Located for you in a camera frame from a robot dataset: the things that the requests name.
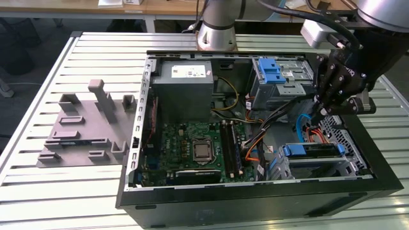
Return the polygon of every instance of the sticker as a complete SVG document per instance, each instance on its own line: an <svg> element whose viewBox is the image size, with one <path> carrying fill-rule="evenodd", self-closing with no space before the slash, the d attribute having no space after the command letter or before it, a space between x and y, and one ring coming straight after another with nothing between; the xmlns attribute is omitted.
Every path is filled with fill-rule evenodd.
<svg viewBox="0 0 409 230"><path fill-rule="evenodd" d="M171 66L171 78L205 78L205 66Z"/></svg>
<svg viewBox="0 0 409 230"><path fill-rule="evenodd" d="M289 71L289 72L281 72L281 75L282 75L283 77L293 77L293 76L294 76L291 71Z"/></svg>
<svg viewBox="0 0 409 230"><path fill-rule="evenodd" d="M274 149L273 149L273 146L271 146L271 145L267 146L267 150L269 150L269 152L274 152Z"/></svg>
<svg viewBox="0 0 409 230"><path fill-rule="evenodd" d="M246 108L247 110L251 110L251 103L250 103L250 102L245 102L245 108Z"/></svg>
<svg viewBox="0 0 409 230"><path fill-rule="evenodd" d="M141 11L125 11L125 13L141 13Z"/></svg>
<svg viewBox="0 0 409 230"><path fill-rule="evenodd" d="M263 175L263 168L261 167L261 165L257 166L257 171L259 172L261 175Z"/></svg>

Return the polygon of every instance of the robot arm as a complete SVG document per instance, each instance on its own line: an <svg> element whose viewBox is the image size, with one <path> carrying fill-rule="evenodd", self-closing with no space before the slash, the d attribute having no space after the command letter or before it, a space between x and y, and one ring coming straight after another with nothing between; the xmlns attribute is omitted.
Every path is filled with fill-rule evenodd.
<svg viewBox="0 0 409 230"><path fill-rule="evenodd" d="M267 0L278 5L281 0ZM203 11L203 24L197 34L197 45L206 51L229 51L235 48L234 21L265 21L273 10L255 0L209 0Z"/></svg>
<svg viewBox="0 0 409 230"><path fill-rule="evenodd" d="M375 105L369 92L378 77L391 68L409 49L409 4L406 0L358 0L353 11L323 11L353 30L359 48L330 28L306 21L301 30L309 44L329 41L339 49L329 56L317 56L314 75L315 104L313 114L319 120L330 114L373 114Z"/></svg>

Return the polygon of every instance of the ram slot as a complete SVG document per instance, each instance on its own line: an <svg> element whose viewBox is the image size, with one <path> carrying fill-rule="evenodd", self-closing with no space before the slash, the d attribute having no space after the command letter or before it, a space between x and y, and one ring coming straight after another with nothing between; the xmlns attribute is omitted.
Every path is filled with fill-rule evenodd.
<svg viewBox="0 0 409 230"><path fill-rule="evenodd" d="M225 123L225 121L221 121L219 138L221 138L225 176L227 178L234 178L237 166L235 166L235 160L234 160L234 149L231 149L233 147L231 129L229 126L230 125Z"/></svg>
<svg viewBox="0 0 409 230"><path fill-rule="evenodd" d="M242 165L241 165L241 158L239 158L239 146L237 143L235 131L234 131L234 124L233 121L230 122L230 130L231 130L231 140L233 140L233 155L234 155L234 163L235 163L235 174L242 174Z"/></svg>

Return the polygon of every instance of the blue cable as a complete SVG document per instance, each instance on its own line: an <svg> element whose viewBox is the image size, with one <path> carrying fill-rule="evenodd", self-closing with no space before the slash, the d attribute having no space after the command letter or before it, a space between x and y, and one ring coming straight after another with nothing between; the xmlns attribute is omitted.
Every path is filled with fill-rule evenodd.
<svg viewBox="0 0 409 230"><path fill-rule="evenodd" d="M297 118L295 130L297 130L298 140L299 140L301 143L303 142L302 132L301 132L301 120L302 120L303 117L307 118L309 120L311 119L311 116L309 116L307 114L299 114L299 116Z"/></svg>

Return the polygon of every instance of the aluminum table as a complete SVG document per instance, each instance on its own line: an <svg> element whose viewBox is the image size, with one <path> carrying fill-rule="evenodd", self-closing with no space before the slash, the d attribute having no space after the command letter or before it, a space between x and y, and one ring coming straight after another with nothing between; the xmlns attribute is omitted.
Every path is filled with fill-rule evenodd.
<svg viewBox="0 0 409 230"><path fill-rule="evenodd" d="M299 36L237 35L239 51L313 50ZM140 88L146 50L194 50L191 34L77 33L70 37L0 157L0 229L140 229L114 208L120 165L36 168L62 93L94 100L88 81L102 79L113 99ZM407 229L409 104L385 77L370 92L377 113L359 116L405 189L325 218L245 222L189 229Z"/></svg>

